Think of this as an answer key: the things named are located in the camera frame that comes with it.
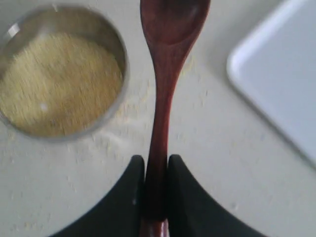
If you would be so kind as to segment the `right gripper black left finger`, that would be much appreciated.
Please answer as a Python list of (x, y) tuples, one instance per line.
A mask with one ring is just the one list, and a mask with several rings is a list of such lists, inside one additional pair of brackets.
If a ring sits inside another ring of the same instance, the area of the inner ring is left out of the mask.
[(120, 179), (101, 201), (85, 215), (53, 236), (139, 236), (144, 169), (143, 158), (139, 155), (133, 156)]

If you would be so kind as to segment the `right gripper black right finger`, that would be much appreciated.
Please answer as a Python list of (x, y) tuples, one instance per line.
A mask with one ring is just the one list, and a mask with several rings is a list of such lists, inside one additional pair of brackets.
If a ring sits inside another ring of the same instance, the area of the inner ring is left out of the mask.
[(218, 204), (179, 155), (167, 169), (167, 219), (171, 237), (262, 237)]

